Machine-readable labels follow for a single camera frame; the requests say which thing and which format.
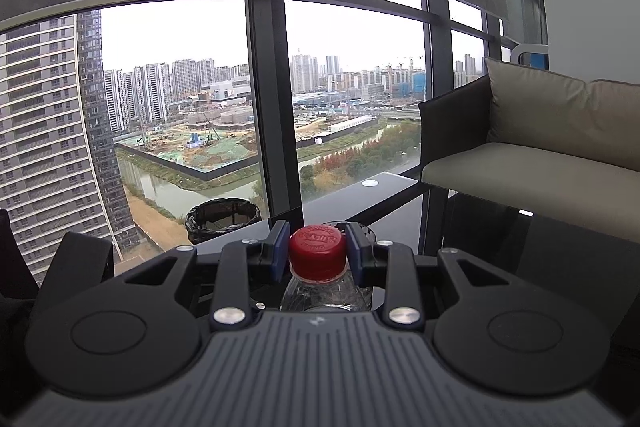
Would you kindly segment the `clear water bottle red label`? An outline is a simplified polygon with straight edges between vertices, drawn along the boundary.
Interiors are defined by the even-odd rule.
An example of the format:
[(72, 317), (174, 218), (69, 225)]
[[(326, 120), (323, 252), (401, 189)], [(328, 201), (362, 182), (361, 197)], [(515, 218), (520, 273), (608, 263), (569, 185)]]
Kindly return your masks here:
[[(343, 235), (345, 222), (329, 222)], [(346, 245), (345, 271), (333, 280), (313, 282), (296, 277), (290, 265), (291, 280), (284, 291), (280, 310), (284, 312), (360, 312), (371, 309), (372, 289), (356, 285), (349, 269)]]

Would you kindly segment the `red bottle cap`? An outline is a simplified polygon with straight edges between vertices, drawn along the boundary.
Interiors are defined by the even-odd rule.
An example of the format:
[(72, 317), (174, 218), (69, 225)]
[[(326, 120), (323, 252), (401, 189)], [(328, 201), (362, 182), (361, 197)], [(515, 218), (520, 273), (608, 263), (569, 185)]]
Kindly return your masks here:
[(296, 277), (321, 282), (339, 277), (346, 268), (346, 239), (332, 225), (307, 225), (288, 240), (288, 257)]

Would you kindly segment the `black trash bin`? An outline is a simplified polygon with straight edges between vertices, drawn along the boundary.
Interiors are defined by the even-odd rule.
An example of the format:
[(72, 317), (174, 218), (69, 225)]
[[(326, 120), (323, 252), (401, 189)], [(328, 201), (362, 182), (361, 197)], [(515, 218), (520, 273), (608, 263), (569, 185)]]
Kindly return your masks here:
[(247, 199), (227, 197), (201, 202), (184, 217), (189, 241), (196, 245), (254, 225), (262, 220), (259, 207)]

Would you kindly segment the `dark brown sofa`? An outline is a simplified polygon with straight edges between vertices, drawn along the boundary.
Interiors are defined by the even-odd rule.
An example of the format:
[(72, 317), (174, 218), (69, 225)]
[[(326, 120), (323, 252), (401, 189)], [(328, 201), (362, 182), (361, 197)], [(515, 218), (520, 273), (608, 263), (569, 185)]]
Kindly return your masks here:
[(488, 140), (487, 74), (420, 104), (421, 179), (637, 242), (639, 169)]

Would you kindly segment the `left beige cushion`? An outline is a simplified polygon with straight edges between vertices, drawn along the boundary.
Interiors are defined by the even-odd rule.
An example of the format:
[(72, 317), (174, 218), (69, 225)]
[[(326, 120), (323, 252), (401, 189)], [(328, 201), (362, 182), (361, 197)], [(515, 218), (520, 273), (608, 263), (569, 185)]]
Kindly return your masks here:
[(488, 140), (639, 169), (639, 87), (486, 61)]

